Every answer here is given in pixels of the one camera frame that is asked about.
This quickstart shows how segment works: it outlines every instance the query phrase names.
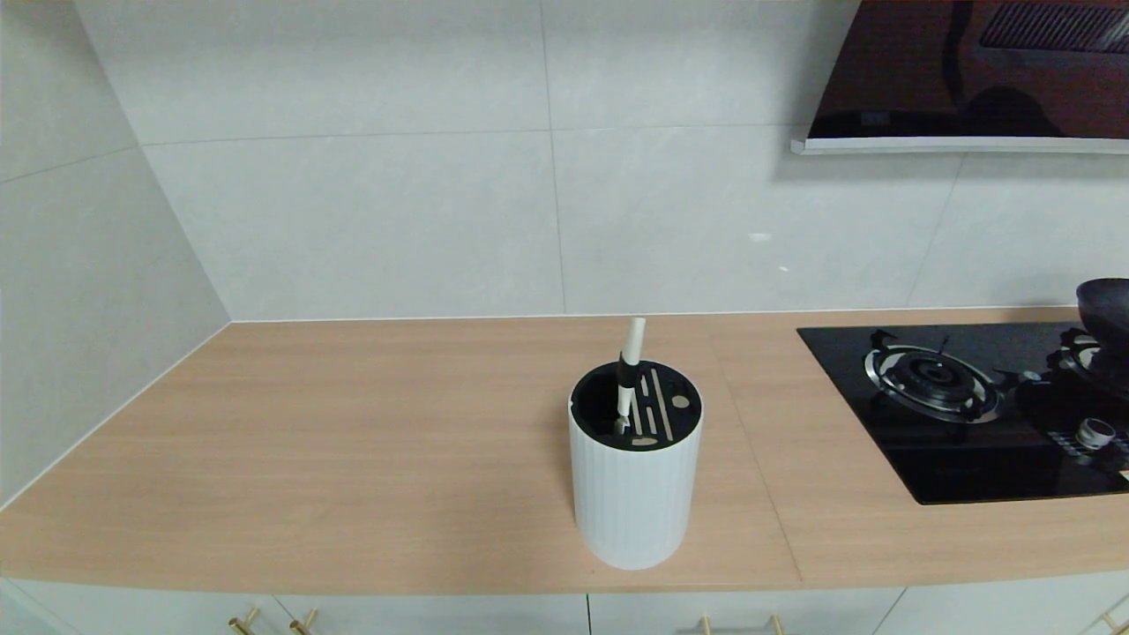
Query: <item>knife block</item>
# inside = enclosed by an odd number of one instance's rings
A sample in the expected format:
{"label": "knife block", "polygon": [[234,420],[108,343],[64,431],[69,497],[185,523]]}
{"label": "knife block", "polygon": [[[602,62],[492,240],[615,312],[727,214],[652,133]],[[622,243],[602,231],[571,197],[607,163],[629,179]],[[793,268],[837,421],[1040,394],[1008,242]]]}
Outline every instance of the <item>knife block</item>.
{"label": "knife block", "polygon": [[569,397],[576,523],[593,554],[637,571],[671,557],[686,533],[702,401],[685,375],[639,364],[629,434],[615,434],[616,364],[584,375]]}

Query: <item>white knife handle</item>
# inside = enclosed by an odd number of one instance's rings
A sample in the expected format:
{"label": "white knife handle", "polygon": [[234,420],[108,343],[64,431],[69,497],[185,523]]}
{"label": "white knife handle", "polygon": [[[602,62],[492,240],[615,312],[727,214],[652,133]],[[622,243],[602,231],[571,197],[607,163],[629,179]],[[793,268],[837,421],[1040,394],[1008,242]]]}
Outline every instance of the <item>white knife handle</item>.
{"label": "white knife handle", "polygon": [[647,320],[644,318],[632,318],[631,327],[628,328],[628,339],[623,342],[623,350],[620,353],[620,368],[616,373],[620,377],[619,391],[616,392],[615,411],[621,417],[631,416],[631,395],[634,394],[634,381],[631,385],[623,385],[624,374],[639,377],[639,356],[642,354],[642,334],[647,328]]}
{"label": "white knife handle", "polygon": [[646,329],[646,318],[631,319],[628,339],[623,342],[623,360],[632,366],[639,365],[639,356],[642,354],[642,334]]}

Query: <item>gold cabinet handle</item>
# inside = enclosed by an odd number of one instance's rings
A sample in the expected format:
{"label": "gold cabinet handle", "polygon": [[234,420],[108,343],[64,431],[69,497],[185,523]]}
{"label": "gold cabinet handle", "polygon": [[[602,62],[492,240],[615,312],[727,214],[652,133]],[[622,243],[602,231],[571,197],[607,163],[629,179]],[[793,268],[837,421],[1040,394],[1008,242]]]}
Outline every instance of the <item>gold cabinet handle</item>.
{"label": "gold cabinet handle", "polygon": [[231,619],[227,620],[227,625],[231,628],[231,630],[238,633],[238,635],[255,635],[254,633],[251,632],[251,623],[254,621],[255,617],[257,616],[259,616],[259,607],[255,607],[251,609],[250,614],[247,614],[246,620],[233,617]]}
{"label": "gold cabinet handle", "polygon": [[[784,635],[784,626],[780,625],[780,617],[777,616],[777,614],[772,614],[772,617],[769,619],[772,624],[773,635]],[[1129,633],[1129,624],[1126,624],[1124,628],[1126,630],[1118,630],[1113,635],[1123,635],[1126,633]],[[702,635],[714,635],[714,632],[710,630],[709,627],[709,617],[704,615],[702,616]]]}
{"label": "gold cabinet handle", "polygon": [[310,609],[306,619],[301,621],[296,619],[290,623],[290,632],[294,633],[294,635],[310,635],[309,627],[314,624],[315,617],[317,617],[317,609]]}
{"label": "gold cabinet handle", "polygon": [[1105,621],[1105,624],[1108,624],[1109,627],[1113,629],[1113,632],[1110,633],[1110,635],[1126,635],[1127,633],[1129,633],[1129,621],[1119,625],[1117,621],[1113,621],[1113,618],[1108,612],[1102,614],[1102,620]]}

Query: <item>wok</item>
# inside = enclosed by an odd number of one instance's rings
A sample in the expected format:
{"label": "wok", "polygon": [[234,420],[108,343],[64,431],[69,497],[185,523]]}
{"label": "wok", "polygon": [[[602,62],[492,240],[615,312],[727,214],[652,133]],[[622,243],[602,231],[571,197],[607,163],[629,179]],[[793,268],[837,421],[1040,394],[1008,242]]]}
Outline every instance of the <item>wok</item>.
{"label": "wok", "polygon": [[1082,323],[1102,350],[1129,360],[1129,279],[1089,280],[1077,295]]}

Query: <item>black glass stovetop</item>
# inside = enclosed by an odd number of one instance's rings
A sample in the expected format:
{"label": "black glass stovetop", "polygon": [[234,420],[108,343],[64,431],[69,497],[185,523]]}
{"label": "black glass stovetop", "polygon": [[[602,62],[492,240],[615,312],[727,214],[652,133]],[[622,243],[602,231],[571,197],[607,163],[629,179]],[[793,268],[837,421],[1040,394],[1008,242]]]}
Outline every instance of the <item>black glass stovetop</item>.
{"label": "black glass stovetop", "polygon": [[[1129,401],[1065,363],[1064,342],[1086,337],[1078,324],[816,328],[799,329],[799,334],[918,503],[1129,490]],[[925,362],[905,359],[925,364],[925,372],[893,379],[893,384],[914,397],[925,394],[928,403],[943,402],[928,399],[935,394],[956,391],[960,397],[948,405],[959,406],[935,411],[873,379],[867,360],[876,359],[876,346],[922,349],[914,355]],[[929,357],[938,349],[945,358],[934,367]],[[948,367],[949,358],[973,373]],[[901,377],[898,372],[887,369],[886,376]],[[975,394],[960,392],[971,385],[978,386]],[[1112,426],[1113,441],[1096,451],[1078,443],[1076,433],[1087,417]]]}

